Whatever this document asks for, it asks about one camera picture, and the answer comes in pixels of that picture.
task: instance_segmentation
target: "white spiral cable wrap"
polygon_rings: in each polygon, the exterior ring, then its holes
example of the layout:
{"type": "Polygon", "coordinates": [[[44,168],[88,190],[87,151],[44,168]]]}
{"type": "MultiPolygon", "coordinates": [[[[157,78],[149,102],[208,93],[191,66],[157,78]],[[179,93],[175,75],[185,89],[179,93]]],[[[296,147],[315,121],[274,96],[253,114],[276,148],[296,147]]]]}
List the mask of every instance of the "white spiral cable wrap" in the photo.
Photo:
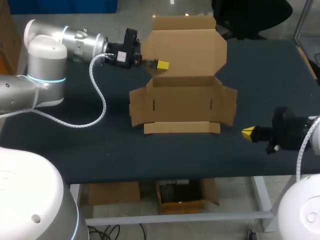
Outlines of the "white spiral cable wrap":
{"type": "Polygon", "coordinates": [[[311,125],[311,127],[309,128],[308,132],[306,133],[303,142],[301,144],[299,153],[298,153],[298,157],[296,159],[296,181],[299,182],[301,179],[301,163],[302,163],[302,157],[304,155],[306,146],[308,144],[308,141],[312,135],[312,133],[315,131],[316,127],[320,124],[320,117],[319,116],[310,116],[309,117],[310,120],[314,120],[314,123],[311,125]]]}
{"type": "Polygon", "coordinates": [[[103,94],[101,93],[100,89],[98,88],[98,86],[96,84],[96,81],[95,81],[95,78],[94,78],[94,73],[93,73],[93,68],[94,68],[95,62],[98,59],[100,59],[100,58],[108,58],[110,55],[112,55],[112,54],[109,54],[109,53],[99,54],[99,55],[95,56],[92,59],[92,61],[90,62],[90,65],[89,65],[89,76],[90,76],[91,83],[92,83],[93,87],[95,88],[96,92],[98,93],[98,95],[99,95],[99,97],[101,98],[101,101],[102,101],[102,112],[101,112],[101,115],[96,120],[94,120],[93,122],[90,122],[90,123],[87,123],[87,124],[82,124],[82,125],[70,124],[70,123],[64,122],[64,121],[62,121],[60,119],[57,119],[54,116],[51,116],[51,115],[49,115],[47,113],[44,113],[42,111],[39,111],[39,110],[36,110],[36,109],[33,109],[33,108],[2,114],[2,115],[0,115],[0,119],[12,117],[12,116],[15,116],[15,115],[18,115],[18,114],[22,114],[22,113],[32,112],[32,113],[39,114],[39,115],[41,115],[43,117],[46,117],[48,119],[51,119],[52,121],[55,121],[56,123],[64,125],[64,126],[69,127],[69,128],[81,129],[81,128],[87,128],[87,127],[90,127],[92,125],[95,125],[96,123],[100,122],[100,120],[105,116],[106,111],[107,111],[107,102],[106,102],[103,94]]]}

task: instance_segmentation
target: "brown cardboard box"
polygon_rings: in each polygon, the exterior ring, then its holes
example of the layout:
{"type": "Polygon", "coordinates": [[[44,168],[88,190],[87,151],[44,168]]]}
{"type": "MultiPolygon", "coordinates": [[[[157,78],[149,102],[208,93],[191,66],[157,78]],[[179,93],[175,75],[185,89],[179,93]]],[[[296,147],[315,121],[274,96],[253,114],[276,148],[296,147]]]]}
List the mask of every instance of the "brown cardboard box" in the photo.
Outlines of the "brown cardboard box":
{"type": "Polygon", "coordinates": [[[89,205],[135,203],[139,201],[140,190],[137,181],[89,184],[89,205]]]}
{"type": "Polygon", "coordinates": [[[214,178],[205,178],[199,181],[202,199],[195,201],[179,201],[163,203],[160,186],[156,184],[156,194],[161,214],[197,214],[205,210],[206,202],[219,205],[219,195],[214,178]]]}
{"type": "Polygon", "coordinates": [[[169,62],[168,71],[148,69],[146,87],[130,92],[132,126],[144,134],[220,133],[232,126],[237,91],[214,76],[227,61],[227,42],[211,16],[157,17],[141,44],[144,59],[169,62]]]}
{"type": "Polygon", "coordinates": [[[0,0],[0,74],[16,74],[21,45],[8,1],[0,0]]]}

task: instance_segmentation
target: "black table mat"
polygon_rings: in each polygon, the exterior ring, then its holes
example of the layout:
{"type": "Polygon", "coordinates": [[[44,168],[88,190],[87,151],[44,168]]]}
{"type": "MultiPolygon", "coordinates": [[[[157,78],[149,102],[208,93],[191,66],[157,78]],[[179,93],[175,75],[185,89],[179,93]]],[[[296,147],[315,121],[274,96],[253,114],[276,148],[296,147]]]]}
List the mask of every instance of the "black table mat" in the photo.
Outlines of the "black table mat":
{"type": "MultiPolygon", "coordinates": [[[[101,113],[88,65],[67,66],[64,102],[43,109],[73,124],[85,124],[101,113]]],[[[299,116],[319,114],[320,92],[296,46],[290,41],[229,41],[227,64],[217,77],[237,89],[233,127],[210,133],[144,135],[131,127],[129,91],[143,87],[150,75],[143,68],[109,65],[94,69],[108,112],[95,126],[72,129],[34,113],[6,120],[0,145],[40,154],[50,160],[68,184],[206,177],[292,175],[297,152],[267,155],[266,143],[250,143],[241,130],[270,126],[276,106],[299,116]]],[[[320,159],[309,150],[302,173],[320,172],[320,159]]]]}

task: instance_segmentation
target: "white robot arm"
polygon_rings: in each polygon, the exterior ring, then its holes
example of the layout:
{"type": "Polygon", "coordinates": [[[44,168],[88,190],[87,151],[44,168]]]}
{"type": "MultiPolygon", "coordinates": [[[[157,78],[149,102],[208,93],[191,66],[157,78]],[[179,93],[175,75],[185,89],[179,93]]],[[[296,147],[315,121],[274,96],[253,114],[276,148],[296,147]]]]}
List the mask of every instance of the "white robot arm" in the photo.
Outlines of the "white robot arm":
{"type": "Polygon", "coordinates": [[[254,142],[268,142],[267,154],[280,150],[298,151],[297,182],[283,196],[278,210],[278,226],[283,240],[320,239],[320,174],[300,180],[304,151],[312,148],[320,155],[319,116],[298,117],[287,107],[277,107],[272,127],[254,126],[242,131],[254,142]]]}
{"type": "Polygon", "coordinates": [[[28,51],[27,75],[0,75],[0,114],[3,114],[0,118],[28,111],[41,114],[33,109],[60,104],[64,99],[67,59],[91,63],[90,79],[105,110],[105,100],[94,81],[93,65],[99,61],[100,64],[106,62],[122,68],[139,66],[142,56],[137,34],[136,30],[128,28],[123,43],[111,43],[103,34],[92,34],[86,29],[80,31],[31,20],[24,31],[24,45],[28,51]]]}
{"type": "Polygon", "coordinates": [[[60,173],[37,154],[0,147],[0,239],[89,240],[60,173]]]}

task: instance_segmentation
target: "concrete floor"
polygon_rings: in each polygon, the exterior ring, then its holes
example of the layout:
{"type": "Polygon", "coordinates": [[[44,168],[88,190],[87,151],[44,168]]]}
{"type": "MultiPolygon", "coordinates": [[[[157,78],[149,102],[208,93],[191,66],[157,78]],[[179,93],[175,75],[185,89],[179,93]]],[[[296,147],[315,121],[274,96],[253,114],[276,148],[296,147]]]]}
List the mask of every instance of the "concrete floor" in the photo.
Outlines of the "concrete floor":
{"type": "MultiPolygon", "coordinates": [[[[289,0],[293,7],[292,16],[284,23],[263,31],[261,34],[268,39],[291,39],[298,23],[304,1],[289,0]]],[[[116,14],[56,14],[56,15],[15,15],[14,19],[20,33],[31,19],[41,19],[55,24],[69,25],[75,28],[87,28],[90,31],[106,34],[110,42],[122,42],[126,28],[138,30],[143,41],[151,31],[152,15],[212,15],[211,0],[119,0],[116,14]]],[[[25,48],[21,51],[18,73],[22,73],[27,64],[25,48]]],[[[271,200],[280,194],[288,181],[288,176],[265,177],[271,200]]],[[[219,207],[208,203],[208,212],[255,210],[251,185],[245,177],[218,178],[217,186],[220,194],[219,207]]],[[[136,204],[111,204],[95,206],[91,209],[83,206],[85,212],[98,217],[134,216],[157,214],[157,203],[154,200],[142,200],[136,204]]],[[[213,222],[182,222],[145,224],[149,240],[243,240],[247,228],[259,232],[259,240],[281,240],[279,234],[263,233],[257,220],[213,221],[213,222]]],[[[121,227],[119,240],[142,240],[143,235],[138,225],[121,227]]]]}

